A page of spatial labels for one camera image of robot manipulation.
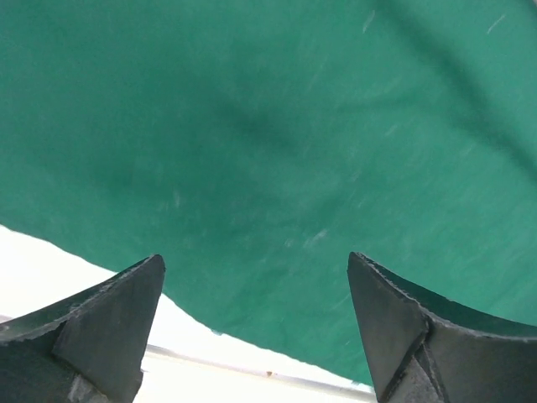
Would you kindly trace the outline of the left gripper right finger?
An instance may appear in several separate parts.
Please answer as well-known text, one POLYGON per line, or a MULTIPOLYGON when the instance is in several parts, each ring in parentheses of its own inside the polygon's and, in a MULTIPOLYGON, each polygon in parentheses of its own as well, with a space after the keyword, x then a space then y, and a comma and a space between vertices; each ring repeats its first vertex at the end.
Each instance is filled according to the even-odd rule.
POLYGON ((451 301, 360 253, 347 275, 380 402, 536 401, 536 328, 451 301))

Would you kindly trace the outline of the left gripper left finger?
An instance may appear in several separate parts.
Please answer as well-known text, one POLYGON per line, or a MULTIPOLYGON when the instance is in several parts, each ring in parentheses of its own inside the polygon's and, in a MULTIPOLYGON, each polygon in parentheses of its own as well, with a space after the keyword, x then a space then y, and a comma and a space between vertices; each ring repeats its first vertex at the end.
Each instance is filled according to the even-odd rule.
POLYGON ((3 402, 131 402, 161 296, 156 254, 1 325, 3 402))

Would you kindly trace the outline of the green surgical drape cloth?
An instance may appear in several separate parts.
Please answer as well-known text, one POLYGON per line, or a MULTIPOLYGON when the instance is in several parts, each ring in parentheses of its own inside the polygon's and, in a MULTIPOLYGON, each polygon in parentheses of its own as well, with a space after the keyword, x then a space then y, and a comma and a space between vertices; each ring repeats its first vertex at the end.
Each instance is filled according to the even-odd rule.
POLYGON ((535 324, 536 5, 4 1, 1 222, 364 383, 353 251, 535 324))

